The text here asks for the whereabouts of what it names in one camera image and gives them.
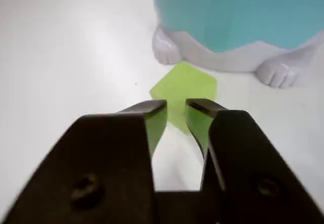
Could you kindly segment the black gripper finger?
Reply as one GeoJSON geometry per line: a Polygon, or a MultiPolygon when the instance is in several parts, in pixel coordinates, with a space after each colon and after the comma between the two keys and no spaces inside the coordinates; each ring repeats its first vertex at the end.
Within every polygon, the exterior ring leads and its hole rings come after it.
{"type": "Polygon", "coordinates": [[[28,181],[4,223],[154,223],[146,120],[166,125],[164,100],[77,119],[28,181]]]}
{"type": "Polygon", "coordinates": [[[186,121],[207,145],[223,191],[226,223],[323,223],[323,213],[244,110],[186,100],[186,121]]]}

